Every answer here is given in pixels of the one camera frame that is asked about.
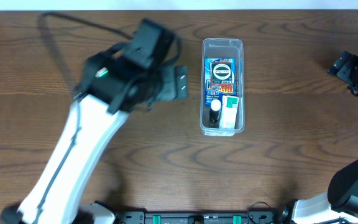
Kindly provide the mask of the blue fever patch box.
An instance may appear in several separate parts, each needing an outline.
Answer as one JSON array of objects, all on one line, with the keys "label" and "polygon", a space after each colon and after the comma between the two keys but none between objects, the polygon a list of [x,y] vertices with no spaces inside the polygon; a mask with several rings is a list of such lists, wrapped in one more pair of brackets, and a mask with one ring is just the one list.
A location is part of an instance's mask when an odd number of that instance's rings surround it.
[{"label": "blue fever patch box", "polygon": [[236,96],[236,66],[234,58],[206,58],[204,60],[204,103],[224,95]]}]

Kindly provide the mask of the dark bottle white cap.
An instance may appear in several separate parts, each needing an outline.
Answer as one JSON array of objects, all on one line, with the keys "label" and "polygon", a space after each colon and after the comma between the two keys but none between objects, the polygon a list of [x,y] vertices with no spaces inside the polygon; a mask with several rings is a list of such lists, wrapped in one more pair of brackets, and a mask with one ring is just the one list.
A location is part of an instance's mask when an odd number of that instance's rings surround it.
[{"label": "dark bottle white cap", "polygon": [[219,126],[219,120],[221,116],[222,103],[220,100],[215,99],[211,102],[209,108],[209,126],[211,128],[217,128]]}]

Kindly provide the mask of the white green Panadol box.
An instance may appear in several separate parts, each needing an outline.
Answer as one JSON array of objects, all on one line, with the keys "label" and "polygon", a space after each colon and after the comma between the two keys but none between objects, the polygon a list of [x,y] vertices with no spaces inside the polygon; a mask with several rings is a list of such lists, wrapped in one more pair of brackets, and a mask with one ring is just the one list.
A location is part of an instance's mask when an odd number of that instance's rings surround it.
[{"label": "white green Panadol box", "polygon": [[236,96],[223,96],[219,127],[221,129],[234,129],[236,125],[239,98]]}]

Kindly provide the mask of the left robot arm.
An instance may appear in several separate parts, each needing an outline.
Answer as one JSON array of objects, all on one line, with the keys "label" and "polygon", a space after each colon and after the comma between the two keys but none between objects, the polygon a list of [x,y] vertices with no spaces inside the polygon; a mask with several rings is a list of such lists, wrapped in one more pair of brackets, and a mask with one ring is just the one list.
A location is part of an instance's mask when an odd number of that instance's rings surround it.
[{"label": "left robot arm", "polygon": [[90,57],[40,179],[22,202],[2,210],[0,222],[114,223],[108,206],[80,203],[94,168],[135,105],[184,99],[187,82],[187,67],[174,59],[146,67],[134,58],[114,58],[113,50]]}]

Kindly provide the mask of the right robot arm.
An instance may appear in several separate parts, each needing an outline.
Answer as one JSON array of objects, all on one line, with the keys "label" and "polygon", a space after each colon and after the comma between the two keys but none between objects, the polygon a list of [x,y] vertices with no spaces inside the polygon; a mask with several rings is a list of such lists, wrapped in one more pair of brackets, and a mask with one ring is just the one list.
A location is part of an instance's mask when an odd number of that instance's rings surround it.
[{"label": "right robot arm", "polygon": [[[358,97],[358,56],[344,51],[328,73]],[[283,207],[276,223],[358,223],[358,159],[335,173],[327,192]]]}]

